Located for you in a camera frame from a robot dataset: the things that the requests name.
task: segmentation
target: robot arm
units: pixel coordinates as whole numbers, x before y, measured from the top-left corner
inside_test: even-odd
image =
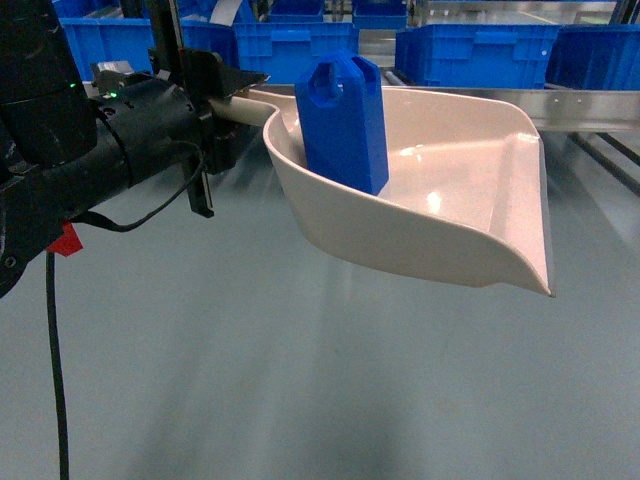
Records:
[[[206,98],[267,77],[180,48],[168,5],[150,6],[160,76],[123,77],[125,87],[88,99],[51,2],[0,4],[0,297],[65,221],[171,165],[190,178],[199,158],[212,174],[235,164],[226,147],[241,127],[215,118]],[[210,217],[202,177],[189,200]]]

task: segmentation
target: red tag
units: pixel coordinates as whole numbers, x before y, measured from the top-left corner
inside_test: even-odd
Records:
[[[62,236],[47,247],[47,252],[58,253],[64,257],[68,257],[82,250],[82,242],[71,223],[64,222],[62,224],[62,231]]]

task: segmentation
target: metal rail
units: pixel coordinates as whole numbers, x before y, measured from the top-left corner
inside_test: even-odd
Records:
[[[636,91],[419,87],[407,86],[391,71],[385,71],[384,76],[391,85],[511,103],[522,109],[541,131],[640,130],[640,92]]]
[[[519,1],[488,1],[488,2],[456,2],[456,1],[425,1],[420,7],[422,11],[448,10],[456,12],[599,12],[611,13],[616,2],[519,2]]]
[[[632,175],[630,172],[622,168],[620,163],[616,161],[617,155],[607,155],[603,153],[600,148],[598,148],[597,143],[593,141],[593,139],[588,138],[588,136],[584,136],[580,133],[570,133],[568,135],[569,139],[578,145],[582,150],[588,153],[591,158],[593,158],[596,162],[602,166],[607,172],[609,172],[616,180],[618,180],[622,185],[627,187],[631,192],[633,192],[636,196],[640,197],[640,182],[637,180],[637,175]],[[633,152],[633,150],[629,149],[626,145],[622,144],[613,137],[609,137],[618,145],[612,144],[606,138],[603,138],[607,143],[613,146],[619,153],[627,157],[628,159],[633,161],[633,156],[637,157],[637,154]]]

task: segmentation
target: blue crate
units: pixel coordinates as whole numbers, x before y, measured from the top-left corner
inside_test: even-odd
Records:
[[[353,7],[353,24],[370,30],[400,30],[407,26],[407,6],[402,2],[368,3]]]
[[[53,0],[59,18],[78,18],[106,7],[120,6],[119,0]]]
[[[217,0],[178,0],[180,16],[195,15],[209,21]],[[80,18],[106,7],[119,7],[119,0],[53,0],[53,7],[59,18]],[[142,15],[149,18],[146,4],[142,5]],[[236,22],[254,22],[249,0],[243,0],[235,18]]]
[[[396,68],[418,85],[544,88],[558,25],[432,24],[407,30]]]
[[[134,70],[151,70],[147,49],[154,45],[147,19],[61,18],[82,80],[92,80],[89,64],[128,60]],[[227,65],[239,66],[238,46],[231,27],[183,21],[185,45],[218,52]]]
[[[234,29],[240,68],[266,72],[270,83],[295,83],[323,53],[358,52],[358,30],[350,23],[255,23]]]
[[[278,0],[269,14],[273,23],[324,21],[324,0]]]
[[[640,90],[640,25],[563,27],[547,81],[586,90]]]

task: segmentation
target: blue object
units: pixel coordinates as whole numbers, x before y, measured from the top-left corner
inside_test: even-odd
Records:
[[[350,23],[255,23],[235,25],[240,68],[271,75],[269,83],[295,83],[324,53],[358,51]]]
[[[273,23],[305,23],[324,21],[324,0],[278,0],[269,21]]]
[[[180,17],[196,15],[201,21],[209,21],[217,0],[179,0]],[[81,18],[106,7],[119,7],[119,0],[53,0],[53,7],[60,18]],[[149,18],[146,3],[142,4],[142,15]],[[242,0],[235,18],[238,23],[255,22],[249,0]]]
[[[82,80],[93,79],[90,64],[128,60],[134,70],[151,70],[148,48],[154,45],[151,23],[140,19],[61,18]],[[217,52],[225,64],[238,67],[238,46],[231,27],[183,21],[185,45]]]
[[[396,69],[418,85],[544,88],[558,25],[431,24],[399,32]]]
[[[389,179],[378,67],[346,50],[328,53],[295,92],[309,170],[377,195]]]
[[[353,7],[353,24],[370,30],[400,30],[407,26],[407,6],[401,1],[360,0]]]
[[[106,7],[118,7],[118,0],[53,0],[59,18],[78,18]]]
[[[547,81],[587,90],[640,90],[640,25],[563,27]]]

